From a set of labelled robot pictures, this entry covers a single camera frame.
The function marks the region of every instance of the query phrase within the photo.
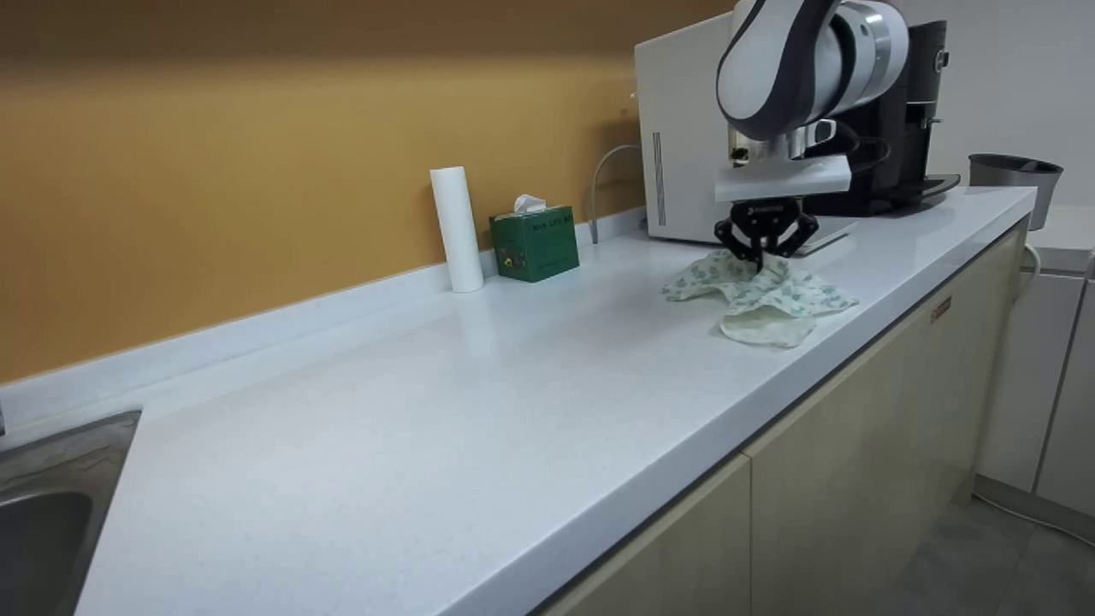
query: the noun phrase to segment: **trash bin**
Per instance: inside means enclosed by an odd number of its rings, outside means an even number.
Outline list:
[[[1034,214],[1031,230],[1045,224],[1052,189],[1064,168],[1034,162],[1034,157],[1010,157],[1010,153],[972,153],[968,157],[968,184],[1034,184]]]

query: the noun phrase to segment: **kitchen counter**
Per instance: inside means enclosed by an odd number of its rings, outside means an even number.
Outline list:
[[[660,297],[708,248],[622,238],[542,284],[394,297],[164,384],[78,614],[526,614],[1031,206],[961,189],[856,219],[798,267],[860,307],[800,349],[736,347],[711,331],[718,303]]]

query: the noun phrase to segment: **paper towel roll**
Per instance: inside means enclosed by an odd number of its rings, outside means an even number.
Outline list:
[[[479,290],[481,263],[466,168],[432,168],[435,209],[451,290]]]

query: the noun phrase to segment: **beige cabinet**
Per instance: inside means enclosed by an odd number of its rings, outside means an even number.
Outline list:
[[[547,606],[549,616],[749,614],[749,467],[736,458]]]
[[[1018,243],[988,248],[547,614],[870,614],[972,477]]]

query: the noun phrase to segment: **floor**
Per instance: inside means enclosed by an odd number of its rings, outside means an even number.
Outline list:
[[[943,513],[879,616],[1095,616],[1095,548],[972,500]]]

